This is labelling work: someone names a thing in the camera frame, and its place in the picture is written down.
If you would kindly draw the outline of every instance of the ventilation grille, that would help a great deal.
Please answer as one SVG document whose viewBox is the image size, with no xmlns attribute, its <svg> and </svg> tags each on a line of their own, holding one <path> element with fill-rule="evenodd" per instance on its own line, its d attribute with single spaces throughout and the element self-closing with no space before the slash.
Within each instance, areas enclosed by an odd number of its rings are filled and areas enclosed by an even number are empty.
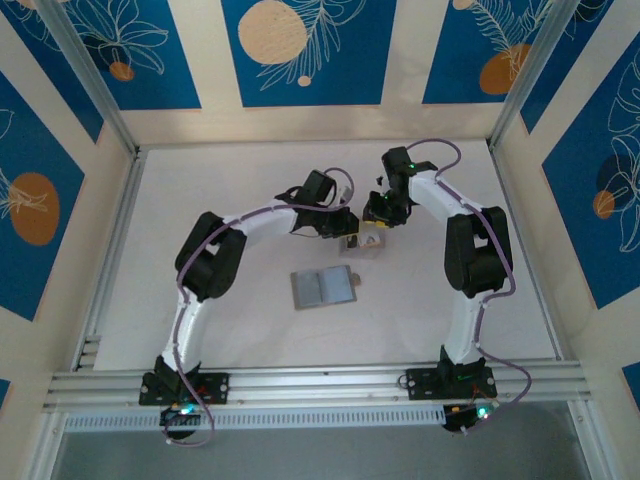
<svg viewBox="0 0 640 480">
<path fill-rule="evenodd" d="M 159 412 L 74 414 L 69 416 L 65 431 L 140 432 L 157 431 Z M 442 406 L 407 406 L 378 408 L 314 408 L 274 410 L 226 410 L 214 413 L 217 430 L 253 430 L 267 428 L 331 428 L 408 425 L 442 425 Z M 209 428 L 206 417 L 196 417 L 171 430 Z"/>
</svg>

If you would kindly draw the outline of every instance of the glass panel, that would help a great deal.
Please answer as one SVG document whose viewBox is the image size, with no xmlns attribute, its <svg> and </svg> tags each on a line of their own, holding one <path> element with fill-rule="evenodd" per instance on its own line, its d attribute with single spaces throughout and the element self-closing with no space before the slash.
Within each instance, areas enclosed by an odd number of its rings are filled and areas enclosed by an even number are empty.
<svg viewBox="0 0 640 480">
<path fill-rule="evenodd" d="M 522 404 L 467 438 L 440 427 L 228 430 L 196 449 L 160 433 L 66 434 L 53 479 L 586 479 L 566 404 Z"/>
</svg>

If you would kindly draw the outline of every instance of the aluminum rail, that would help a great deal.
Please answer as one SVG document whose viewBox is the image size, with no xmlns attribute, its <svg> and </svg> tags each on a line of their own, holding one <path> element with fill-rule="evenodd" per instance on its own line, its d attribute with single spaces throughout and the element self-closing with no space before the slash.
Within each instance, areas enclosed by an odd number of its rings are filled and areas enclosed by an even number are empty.
<svg viewBox="0 0 640 480">
<path fill-rule="evenodd" d="M 528 360 L 519 364 L 533 377 L 524 401 L 589 400 L 591 394 L 579 362 Z M 508 402 L 525 386 L 523 375 L 500 364 L 493 368 L 498 401 Z M 398 379 L 411 365 L 203 370 L 231 375 L 228 401 L 218 408 L 311 408 L 331 406 L 389 406 L 452 404 L 468 400 L 410 401 Z M 145 371 L 91 371 L 54 374 L 45 412 L 145 409 L 138 396 Z"/>
</svg>

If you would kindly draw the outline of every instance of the white table surface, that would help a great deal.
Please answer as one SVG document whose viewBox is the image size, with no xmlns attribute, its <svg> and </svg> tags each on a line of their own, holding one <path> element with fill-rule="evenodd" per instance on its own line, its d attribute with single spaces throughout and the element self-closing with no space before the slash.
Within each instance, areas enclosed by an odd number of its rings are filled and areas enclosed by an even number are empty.
<svg viewBox="0 0 640 480">
<path fill-rule="evenodd" d="M 352 208 L 360 215 L 382 174 L 380 157 L 401 144 L 219 144 L 149 152 L 109 309 L 99 323 L 102 339 L 94 368 L 153 367 L 176 309 L 174 259 L 202 212 L 247 212 L 301 184 L 313 168 L 340 166 L 355 179 Z M 459 145 L 463 161 L 446 177 L 469 198 L 506 209 L 485 142 Z M 442 145 L 412 150 L 414 161 L 440 166 L 453 157 Z M 511 227 L 517 293 L 490 306 L 482 343 L 506 358 L 552 358 L 544 315 Z M 386 248 L 373 260 L 338 257 L 337 240 L 288 235 L 260 243 L 244 253 L 235 284 L 217 301 L 205 334 L 203 366 L 437 360 L 456 294 L 444 275 L 444 238 L 445 226 L 415 207 L 407 225 L 387 231 Z M 345 263 L 362 279 L 357 302 L 294 310 L 291 272 Z"/>
</svg>

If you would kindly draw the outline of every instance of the robotic arm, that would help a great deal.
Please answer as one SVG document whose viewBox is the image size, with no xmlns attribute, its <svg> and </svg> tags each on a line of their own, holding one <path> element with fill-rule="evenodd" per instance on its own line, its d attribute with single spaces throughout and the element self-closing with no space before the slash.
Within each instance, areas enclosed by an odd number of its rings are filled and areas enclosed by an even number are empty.
<svg viewBox="0 0 640 480">
<path fill-rule="evenodd" d="M 431 396 L 416 399 L 468 397 L 472 382 L 479 385 L 490 375 L 474 344 L 476 321 L 488 295 L 483 293 L 502 289 L 507 278 L 493 243 L 476 246 L 476 238 L 487 240 L 488 233 L 473 210 L 488 220 L 513 269 L 507 217 L 500 207 L 484 208 L 438 178 L 438 169 L 432 163 L 412 162 L 405 147 L 389 150 L 382 163 L 386 178 L 380 177 L 378 184 L 384 193 L 370 193 L 363 220 L 392 228 L 404 225 L 414 206 L 425 207 L 447 227 L 444 270 L 451 287 L 460 292 L 455 298 L 453 322 L 441 349 L 437 371 L 423 372 L 423 390 Z M 460 378 L 466 381 L 461 383 L 457 380 Z"/>
<path fill-rule="evenodd" d="M 216 299 L 231 288 L 244 250 L 261 240 L 302 227 L 313 227 L 322 238 L 357 233 L 359 220 L 348 207 L 322 205 L 331 191 L 337 193 L 335 180 L 314 170 L 304 185 L 277 195 L 266 206 L 253 212 L 226 217 L 206 212 L 200 216 L 175 261 L 176 269 L 184 275 L 182 285 L 186 298 L 180 293 L 169 341 L 156 359 L 153 373 L 143 377 L 141 405 L 188 403 L 190 394 L 178 375 L 176 357 L 196 389 L 211 382 L 224 383 L 224 378 L 218 378 L 224 374 L 198 372 L 202 339 Z M 228 228 L 192 259 L 202 244 L 225 226 Z M 220 391 L 219 388 L 205 390 Z M 208 403 L 220 400 L 206 396 L 204 399 Z"/>
</svg>

